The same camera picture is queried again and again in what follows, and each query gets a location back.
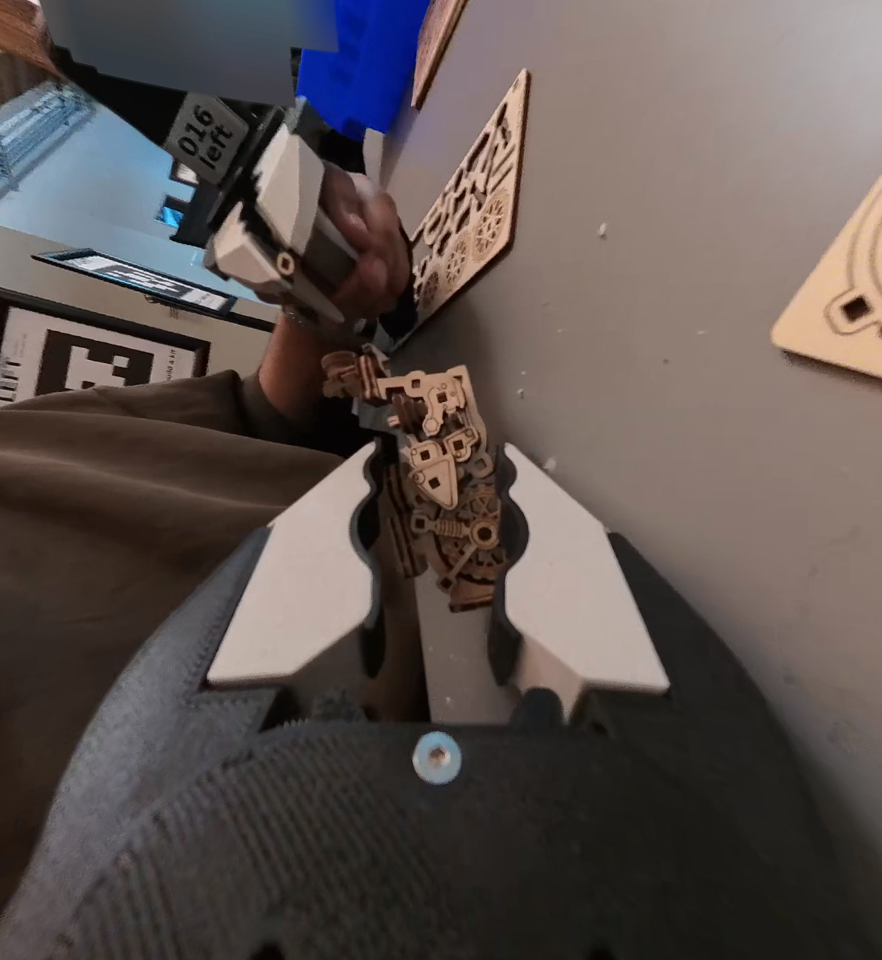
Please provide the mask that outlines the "wooden puzzle model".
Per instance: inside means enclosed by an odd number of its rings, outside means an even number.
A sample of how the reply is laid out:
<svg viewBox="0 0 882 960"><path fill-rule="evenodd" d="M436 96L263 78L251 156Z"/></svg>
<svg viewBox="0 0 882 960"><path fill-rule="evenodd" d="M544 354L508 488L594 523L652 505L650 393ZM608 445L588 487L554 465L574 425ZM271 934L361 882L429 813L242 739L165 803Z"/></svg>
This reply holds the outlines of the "wooden puzzle model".
<svg viewBox="0 0 882 960"><path fill-rule="evenodd" d="M322 360L324 395L351 401L361 426L384 435L384 503L400 574L431 570L453 613L491 605L507 557L496 461L465 365L394 375L373 345Z"/></svg>

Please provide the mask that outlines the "wooden gear puzzle sheet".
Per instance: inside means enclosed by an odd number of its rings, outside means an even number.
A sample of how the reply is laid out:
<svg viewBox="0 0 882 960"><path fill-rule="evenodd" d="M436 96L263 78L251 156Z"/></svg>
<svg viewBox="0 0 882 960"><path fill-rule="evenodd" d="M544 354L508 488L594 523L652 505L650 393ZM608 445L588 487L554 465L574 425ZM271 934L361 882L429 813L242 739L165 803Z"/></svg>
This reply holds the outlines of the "wooden gear puzzle sheet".
<svg viewBox="0 0 882 960"><path fill-rule="evenodd" d="M417 327L514 241L530 92L531 71L522 69L414 233Z"/></svg>

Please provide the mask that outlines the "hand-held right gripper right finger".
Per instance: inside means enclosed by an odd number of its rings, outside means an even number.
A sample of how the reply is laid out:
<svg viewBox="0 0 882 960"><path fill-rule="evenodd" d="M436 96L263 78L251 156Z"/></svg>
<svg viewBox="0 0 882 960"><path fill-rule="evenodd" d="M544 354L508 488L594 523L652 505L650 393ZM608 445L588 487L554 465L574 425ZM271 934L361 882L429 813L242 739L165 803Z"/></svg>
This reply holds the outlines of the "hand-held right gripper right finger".
<svg viewBox="0 0 882 960"><path fill-rule="evenodd" d="M587 693L659 697L666 668L603 522L512 442L497 451L498 544L488 665L501 688L547 690L564 719Z"/></svg>

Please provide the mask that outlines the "grey desk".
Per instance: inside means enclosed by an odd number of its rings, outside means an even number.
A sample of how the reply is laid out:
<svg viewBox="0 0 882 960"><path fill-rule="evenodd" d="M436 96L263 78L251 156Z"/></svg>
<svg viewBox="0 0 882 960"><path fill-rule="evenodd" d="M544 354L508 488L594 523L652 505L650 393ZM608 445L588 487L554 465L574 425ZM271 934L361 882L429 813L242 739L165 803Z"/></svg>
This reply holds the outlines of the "grey desk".
<svg viewBox="0 0 882 960"><path fill-rule="evenodd" d="M466 364L733 649L882 954L882 382L771 343L882 173L882 2L468 2L385 147L409 229L524 68L515 243L395 369Z"/></svg>

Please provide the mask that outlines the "wooden sheet with round holes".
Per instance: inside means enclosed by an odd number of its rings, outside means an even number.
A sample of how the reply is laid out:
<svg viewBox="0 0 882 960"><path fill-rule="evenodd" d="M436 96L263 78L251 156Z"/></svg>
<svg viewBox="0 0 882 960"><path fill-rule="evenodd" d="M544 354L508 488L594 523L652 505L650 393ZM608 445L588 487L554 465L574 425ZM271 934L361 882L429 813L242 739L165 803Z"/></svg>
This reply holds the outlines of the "wooden sheet with round holes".
<svg viewBox="0 0 882 960"><path fill-rule="evenodd" d="M771 331L775 347L882 380L882 174Z"/></svg>

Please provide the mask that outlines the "blue bin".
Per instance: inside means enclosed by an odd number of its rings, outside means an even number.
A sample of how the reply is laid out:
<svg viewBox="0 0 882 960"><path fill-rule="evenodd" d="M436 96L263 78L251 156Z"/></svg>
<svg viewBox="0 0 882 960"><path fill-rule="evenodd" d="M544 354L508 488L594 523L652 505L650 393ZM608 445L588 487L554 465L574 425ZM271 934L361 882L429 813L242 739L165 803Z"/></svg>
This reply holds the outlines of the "blue bin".
<svg viewBox="0 0 882 960"><path fill-rule="evenodd" d="M340 135L387 133L413 77L428 1L335 1L338 49L302 53L297 95Z"/></svg>

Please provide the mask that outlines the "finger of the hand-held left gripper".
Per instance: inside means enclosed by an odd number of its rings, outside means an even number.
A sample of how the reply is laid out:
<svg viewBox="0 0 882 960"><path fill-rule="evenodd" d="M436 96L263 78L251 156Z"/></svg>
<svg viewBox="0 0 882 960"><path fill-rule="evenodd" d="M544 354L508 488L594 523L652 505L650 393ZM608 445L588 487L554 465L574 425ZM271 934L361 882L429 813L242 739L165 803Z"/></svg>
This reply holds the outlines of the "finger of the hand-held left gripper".
<svg viewBox="0 0 882 960"><path fill-rule="evenodd" d="M358 264L322 204L324 161L301 135L281 124L255 163L255 222L266 232L280 274L303 274L322 291L336 291Z"/></svg>
<svg viewBox="0 0 882 960"><path fill-rule="evenodd" d="M238 201L207 241L204 267L224 281L236 282L265 303L281 306L296 319L315 326L344 327L346 318L308 279L299 261L285 248L258 237Z"/></svg>

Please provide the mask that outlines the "person's left hand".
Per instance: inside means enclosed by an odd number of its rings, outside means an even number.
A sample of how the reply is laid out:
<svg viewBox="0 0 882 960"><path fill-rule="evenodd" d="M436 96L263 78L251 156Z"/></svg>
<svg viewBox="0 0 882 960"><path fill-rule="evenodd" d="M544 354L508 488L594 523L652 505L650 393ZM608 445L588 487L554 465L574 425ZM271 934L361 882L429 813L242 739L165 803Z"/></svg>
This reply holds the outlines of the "person's left hand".
<svg viewBox="0 0 882 960"><path fill-rule="evenodd" d="M411 278L411 251L394 200L366 175L327 163L320 206L356 253L332 303L352 321L393 310Z"/></svg>

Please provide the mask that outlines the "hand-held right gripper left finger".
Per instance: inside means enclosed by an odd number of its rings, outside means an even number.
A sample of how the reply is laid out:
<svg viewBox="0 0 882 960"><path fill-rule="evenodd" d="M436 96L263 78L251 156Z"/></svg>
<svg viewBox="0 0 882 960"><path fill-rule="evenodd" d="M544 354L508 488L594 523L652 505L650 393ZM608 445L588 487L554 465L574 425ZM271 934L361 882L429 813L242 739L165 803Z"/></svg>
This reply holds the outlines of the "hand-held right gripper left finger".
<svg viewBox="0 0 882 960"><path fill-rule="evenodd" d="M379 536L381 444L368 442L267 527L207 669L215 690L288 690L360 704L384 663Z"/></svg>

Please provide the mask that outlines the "person's brown shirt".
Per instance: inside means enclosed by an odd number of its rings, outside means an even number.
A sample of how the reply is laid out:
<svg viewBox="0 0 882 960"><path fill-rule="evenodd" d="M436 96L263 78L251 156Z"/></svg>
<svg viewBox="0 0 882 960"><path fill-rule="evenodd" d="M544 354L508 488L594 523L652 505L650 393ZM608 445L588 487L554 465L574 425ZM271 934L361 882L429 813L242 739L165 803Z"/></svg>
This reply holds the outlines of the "person's brown shirt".
<svg viewBox="0 0 882 960"><path fill-rule="evenodd" d="M302 429L232 371L0 410L0 912L129 658L366 442L350 402L309 400Z"/></svg>

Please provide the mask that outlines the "person's left forearm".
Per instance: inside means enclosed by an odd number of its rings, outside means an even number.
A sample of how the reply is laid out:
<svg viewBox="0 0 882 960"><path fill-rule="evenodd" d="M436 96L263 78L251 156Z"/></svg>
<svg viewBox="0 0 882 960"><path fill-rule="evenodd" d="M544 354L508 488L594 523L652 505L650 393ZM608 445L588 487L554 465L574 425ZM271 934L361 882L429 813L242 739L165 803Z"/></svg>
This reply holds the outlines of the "person's left forearm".
<svg viewBox="0 0 882 960"><path fill-rule="evenodd" d="M336 347L316 329L280 311L244 396L257 438L346 457L366 435L351 403L324 395L322 361Z"/></svg>

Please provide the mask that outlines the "framed poster with code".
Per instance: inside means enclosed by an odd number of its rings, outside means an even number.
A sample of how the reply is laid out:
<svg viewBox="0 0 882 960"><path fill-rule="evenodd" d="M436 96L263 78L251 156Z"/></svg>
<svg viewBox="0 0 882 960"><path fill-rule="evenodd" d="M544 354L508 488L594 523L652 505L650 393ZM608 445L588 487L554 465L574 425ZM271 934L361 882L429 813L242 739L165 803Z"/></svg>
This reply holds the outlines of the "framed poster with code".
<svg viewBox="0 0 882 960"><path fill-rule="evenodd" d="M0 409L46 395L202 378L209 342L0 287Z"/></svg>

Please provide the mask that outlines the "stacked wooden puzzle sheet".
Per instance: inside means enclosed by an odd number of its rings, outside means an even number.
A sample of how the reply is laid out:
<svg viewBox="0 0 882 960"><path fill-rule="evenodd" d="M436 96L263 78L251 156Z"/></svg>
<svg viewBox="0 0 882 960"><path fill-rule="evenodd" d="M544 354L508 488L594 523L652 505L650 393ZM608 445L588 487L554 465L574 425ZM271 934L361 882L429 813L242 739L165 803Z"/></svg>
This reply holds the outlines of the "stacked wooden puzzle sheet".
<svg viewBox="0 0 882 960"><path fill-rule="evenodd" d="M420 111L467 1L430 1L419 32L411 108Z"/></svg>

